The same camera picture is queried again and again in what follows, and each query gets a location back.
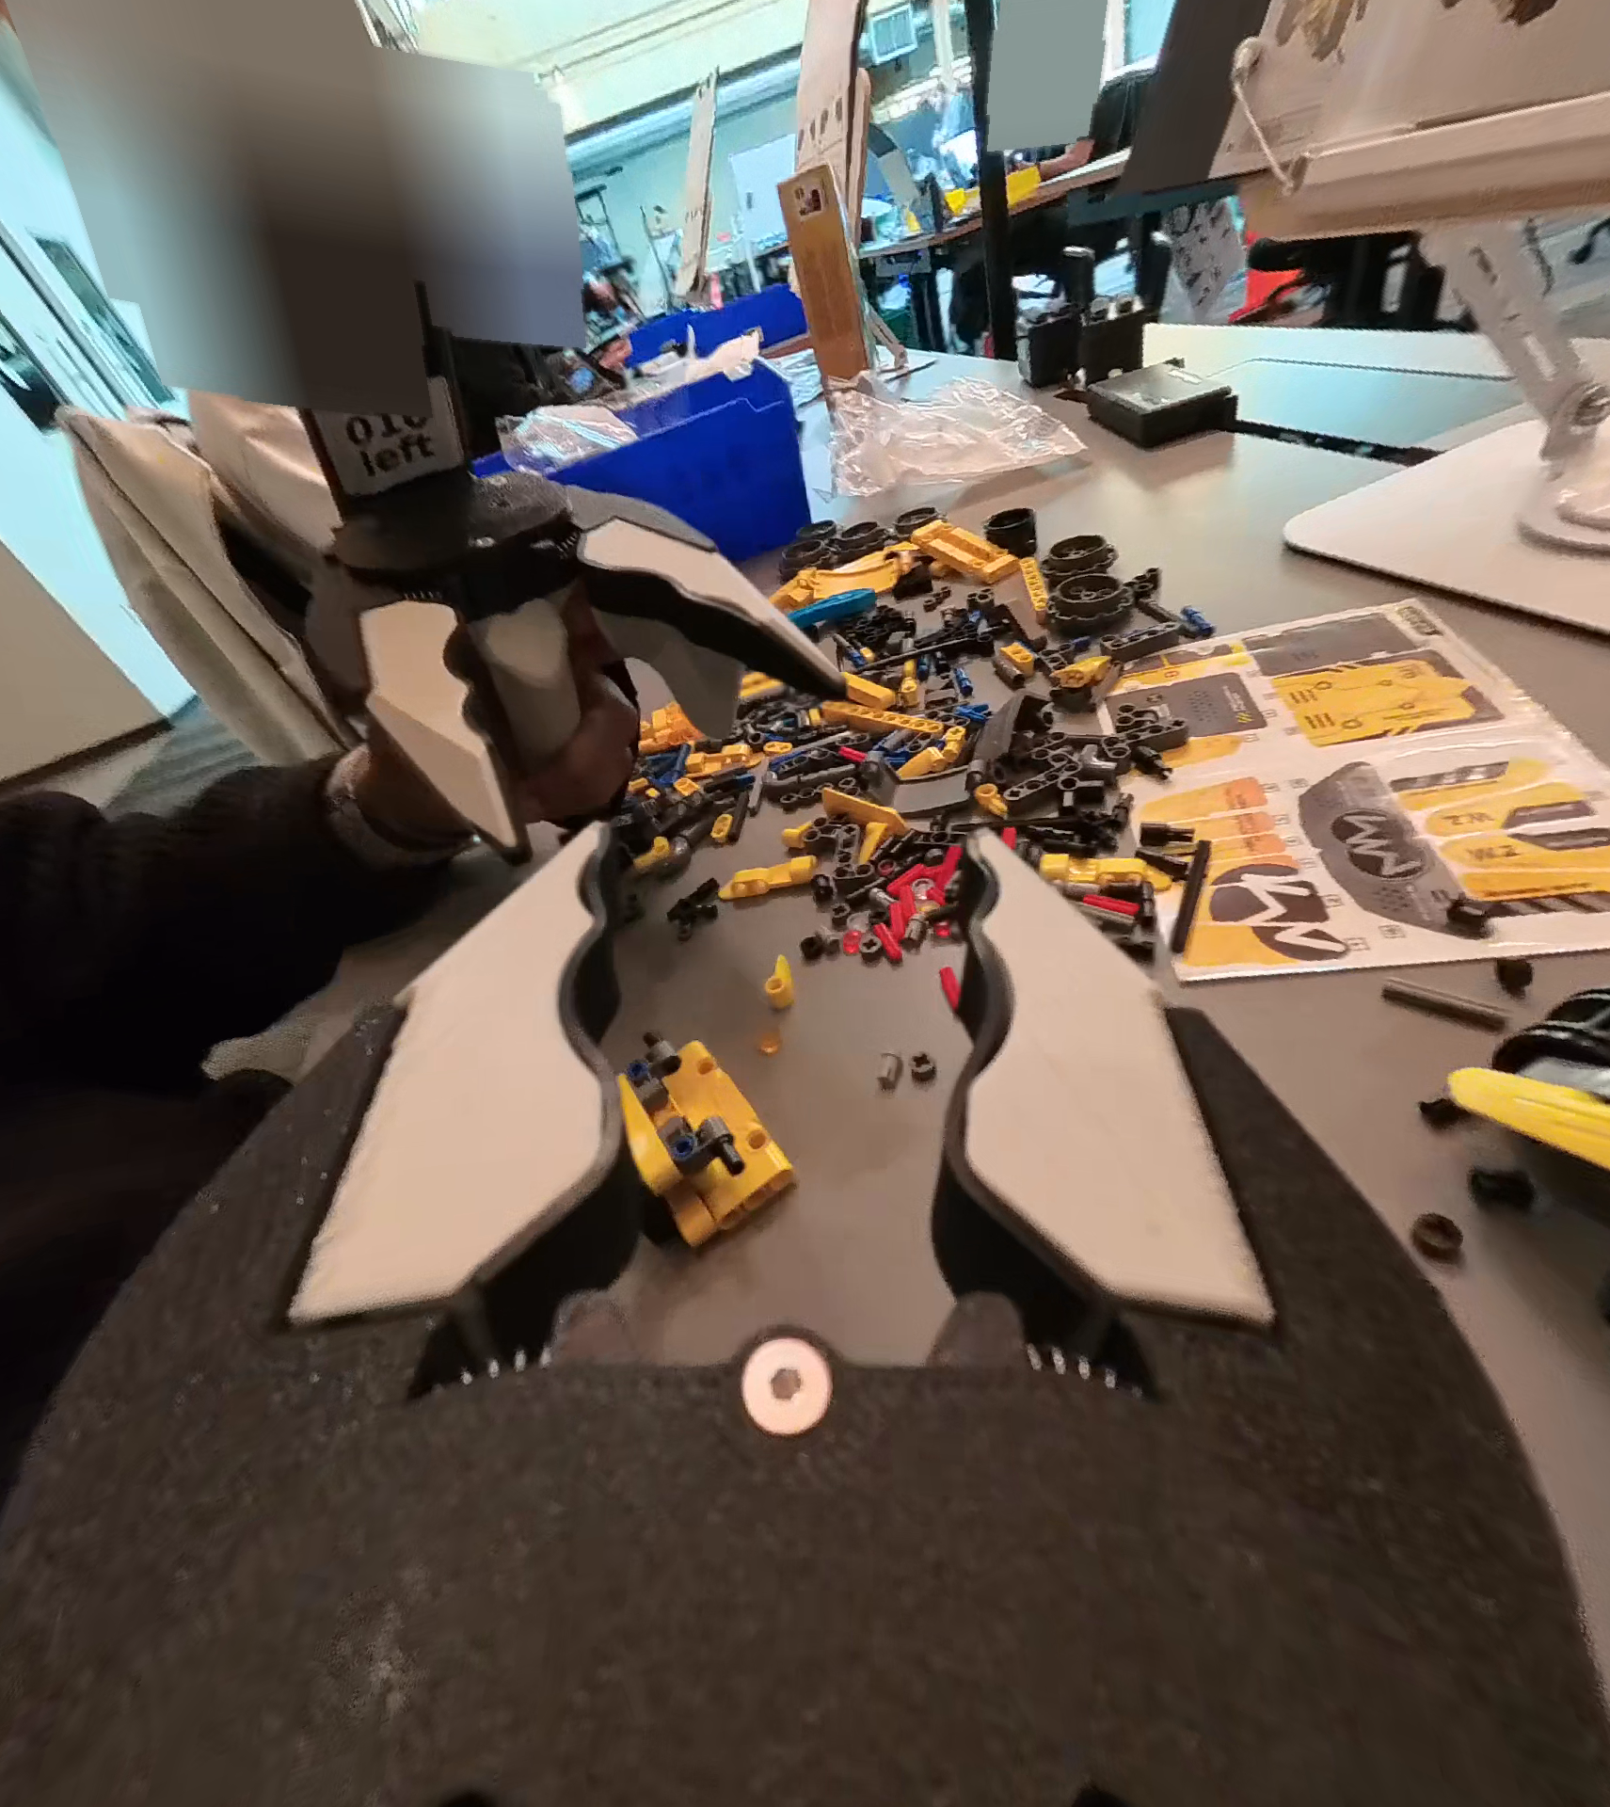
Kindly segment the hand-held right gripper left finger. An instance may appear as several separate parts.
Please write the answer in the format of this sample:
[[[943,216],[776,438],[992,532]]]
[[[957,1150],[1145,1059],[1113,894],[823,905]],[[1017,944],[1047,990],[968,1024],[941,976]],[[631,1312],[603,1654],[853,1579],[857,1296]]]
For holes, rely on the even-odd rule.
[[[539,1336],[627,1268],[641,1182],[603,1050],[625,869],[580,828],[398,995],[291,1325],[481,1306]]]

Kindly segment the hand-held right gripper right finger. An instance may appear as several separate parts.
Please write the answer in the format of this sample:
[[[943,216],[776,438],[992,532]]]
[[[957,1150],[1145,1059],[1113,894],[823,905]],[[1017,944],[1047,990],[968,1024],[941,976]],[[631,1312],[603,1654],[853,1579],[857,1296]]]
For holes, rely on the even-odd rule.
[[[934,1185],[951,1296],[1005,1298],[1032,1340],[1128,1312],[1263,1334],[1265,1276],[1156,984],[1009,850],[973,832]]]

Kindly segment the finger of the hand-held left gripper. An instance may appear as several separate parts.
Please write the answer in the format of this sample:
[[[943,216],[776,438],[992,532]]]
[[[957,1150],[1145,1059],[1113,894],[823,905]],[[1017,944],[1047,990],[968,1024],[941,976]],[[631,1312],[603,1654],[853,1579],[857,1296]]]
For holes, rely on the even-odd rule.
[[[582,525],[577,568],[612,647],[650,666],[706,737],[725,737],[748,672],[821,702],[844,672],[716,547],[625,515]]]
[[[439,800],[501,858],[531,856],[499,756],[469,715],[469,685],[449,664],[454,611],[392,598],[360,611],[364,713]]]

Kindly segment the yellow toy brick assembly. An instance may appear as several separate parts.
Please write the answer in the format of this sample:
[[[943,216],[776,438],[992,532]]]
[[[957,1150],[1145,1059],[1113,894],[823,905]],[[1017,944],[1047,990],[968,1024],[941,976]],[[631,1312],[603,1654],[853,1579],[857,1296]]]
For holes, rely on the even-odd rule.
[[[789,1157],[701,1040],[642,1035],[616,1084],[641,1229],[657,1248],[701,1249],[795,1185]]]

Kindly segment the pile of toy building pieces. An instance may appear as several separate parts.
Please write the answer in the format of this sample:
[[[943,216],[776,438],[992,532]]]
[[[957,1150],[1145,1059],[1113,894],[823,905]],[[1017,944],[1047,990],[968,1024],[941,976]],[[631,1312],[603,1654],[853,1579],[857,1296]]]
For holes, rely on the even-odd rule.
[[[1167,777],[1182,728],[1152,711],[1120,734],[1098,704],[1124,666],[1201,641],[1210,621],[1169,608],[1162,574],[1122,574],[1098,534],[1034,547],[1036,519],[1007,510],[985,532],[930,508],[832,530],[785,549],[774,600],[844,672],[819,700],[761,673],[740,681],[727,736],[703,736],[676,702],[641,720],[629,813],[635,914],[695,856],[735,850],[768,807],[772,845],[708,871],[657,914],[686,944],[742,907],[802,897],[797,960],[898,965],[957,935],[960,843],[994,830],[1041,867],[1133,960],[1152,956],[1158,905],[1171,922],[1184,865],[1165,824],[1131,826],[1131,777]]]

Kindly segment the person's left forearm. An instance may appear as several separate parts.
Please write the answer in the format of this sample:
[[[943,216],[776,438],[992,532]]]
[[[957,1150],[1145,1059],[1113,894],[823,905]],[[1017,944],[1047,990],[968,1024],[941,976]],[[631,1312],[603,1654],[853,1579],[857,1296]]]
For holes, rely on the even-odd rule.
[[[0,990],[35,1024],[246,1033],[404,926],[471,841],[370,749],[242,769],[163,816],[0,798]]]

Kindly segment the person's left hand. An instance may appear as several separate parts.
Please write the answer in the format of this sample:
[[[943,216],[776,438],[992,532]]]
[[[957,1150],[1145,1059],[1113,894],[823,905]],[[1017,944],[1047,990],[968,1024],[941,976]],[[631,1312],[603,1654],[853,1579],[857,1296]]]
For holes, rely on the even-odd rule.
[[[548,754],[526,758],[481,670],[475,643],[458,628],[447,651],[449,670],[464,683],[462,715],[499,773],[499,786],[524,824],[573,826],[610,816],[631,777],[639,715],[635,685],[595,619],[567,611],[567,666],[580,713],[571,734]]]

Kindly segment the blue plastic storage bin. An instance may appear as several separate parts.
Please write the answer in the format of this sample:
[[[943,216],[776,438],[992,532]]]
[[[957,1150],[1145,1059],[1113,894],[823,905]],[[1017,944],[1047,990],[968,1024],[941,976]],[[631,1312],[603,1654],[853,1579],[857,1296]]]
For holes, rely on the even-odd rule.
[[[686,306],[641,321],[629,331],[629,367],[648,365],[669,350],[691,348],[708,355],[723,344],[755,333],[767,350],[808,335],[806,312],[797,293],[774,282],[721,306]]]
[[[637,440],[546,474],[550,481],[659,508],[733,560],[776,551],[808,523],[791,389],[767,361],[708,372],[641,400],[578,402],[624,414]],[[499,449],[477,457],[473,468],[479,476],[522,472],[505,464]]]

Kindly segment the clear plastic bag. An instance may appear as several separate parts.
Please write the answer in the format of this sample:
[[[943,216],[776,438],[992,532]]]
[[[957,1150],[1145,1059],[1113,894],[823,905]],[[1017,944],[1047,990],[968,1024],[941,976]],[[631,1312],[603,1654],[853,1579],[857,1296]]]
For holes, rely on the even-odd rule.
[[[513,470],[550,476],[627,444],[635,427],[597,402],[550,402],[522,417],[499,417],[499,457]]]
[[[1037,470],[1086,451],[1037,402],[973,376],[908,399],[846,384],[829,400],[830,493],[868,498],[894,487],[968,485]]]

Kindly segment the grey toy axle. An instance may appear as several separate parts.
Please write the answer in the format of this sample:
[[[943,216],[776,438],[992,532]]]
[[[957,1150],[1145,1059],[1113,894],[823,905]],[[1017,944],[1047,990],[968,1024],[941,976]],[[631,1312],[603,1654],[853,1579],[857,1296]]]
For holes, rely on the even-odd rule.
[[[1380,999],[1387,1005],[1406,1008],[1430,1020],[1500,1033],[1508,1024],[1508,1014],[1496,1005],[1455,995],[1447,990],[1425,986],[1402,978],[1387,978],[1380,984]]]

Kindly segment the black pole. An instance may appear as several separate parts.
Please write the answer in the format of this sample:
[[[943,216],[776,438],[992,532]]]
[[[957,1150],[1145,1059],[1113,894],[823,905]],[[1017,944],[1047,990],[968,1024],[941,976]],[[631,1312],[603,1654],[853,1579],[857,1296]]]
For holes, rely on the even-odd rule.
[[[1017,361],[1017,297],[1009,242],[1009,203],[1004,156],[992,141],[992,62],[996,3],[964,1],[964,24],[972,58],[972,111],[977,150],[977,233],[966,242],[951,280],[951,327],[958,344]]]

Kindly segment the black power box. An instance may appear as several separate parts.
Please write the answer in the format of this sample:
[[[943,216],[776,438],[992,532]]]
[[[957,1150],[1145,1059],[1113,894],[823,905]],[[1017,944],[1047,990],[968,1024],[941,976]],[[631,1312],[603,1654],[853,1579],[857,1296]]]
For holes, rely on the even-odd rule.
[[[1084,387],[1086,416],[1111,436],[1154,449],[1199,434],[1233,432],[1233,389],[1175,361],[1113,372]]]

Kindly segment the yellow and grey sticker sheet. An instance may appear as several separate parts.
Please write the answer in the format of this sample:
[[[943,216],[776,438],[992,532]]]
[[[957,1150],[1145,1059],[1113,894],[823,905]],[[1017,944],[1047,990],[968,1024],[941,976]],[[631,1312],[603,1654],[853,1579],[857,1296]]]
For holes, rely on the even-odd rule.
[[[1214,847],[1178,982],[1610,952],[1610,769],[1417,598],[1133,660],[1096,717],[1146,711],[1184,739],[1131,820]]]

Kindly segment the white monitor stand base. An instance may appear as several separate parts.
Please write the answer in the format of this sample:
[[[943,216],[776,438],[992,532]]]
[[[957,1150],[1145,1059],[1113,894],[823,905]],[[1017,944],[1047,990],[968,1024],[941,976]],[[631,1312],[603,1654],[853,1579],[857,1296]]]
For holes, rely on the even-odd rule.
[[[1525,224],[1610,205],[1610,90],[1447,124],[1318,133],[1239,178],[1289,239],[1410,231],[1528,410],[1297,513],[1304,555],[1610,636],[1610,384],[1540,289]]]

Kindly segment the black board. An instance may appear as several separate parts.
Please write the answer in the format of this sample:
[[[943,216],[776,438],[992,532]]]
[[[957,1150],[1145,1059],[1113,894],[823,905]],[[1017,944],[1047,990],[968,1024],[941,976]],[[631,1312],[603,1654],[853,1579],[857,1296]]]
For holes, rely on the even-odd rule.
[[[1146,207],[1167,197],[1210,197],[1248,169],[1289,178],[1297,160],[1284,158],[1274,129],[1252,116],[1248,86],[1272,3],[1177,1],[1137,114],[1130,158],[1118,176],[1120,199]],[[1212,175],[1224,133],[1241,126],[1252,135],[1254,163]]]

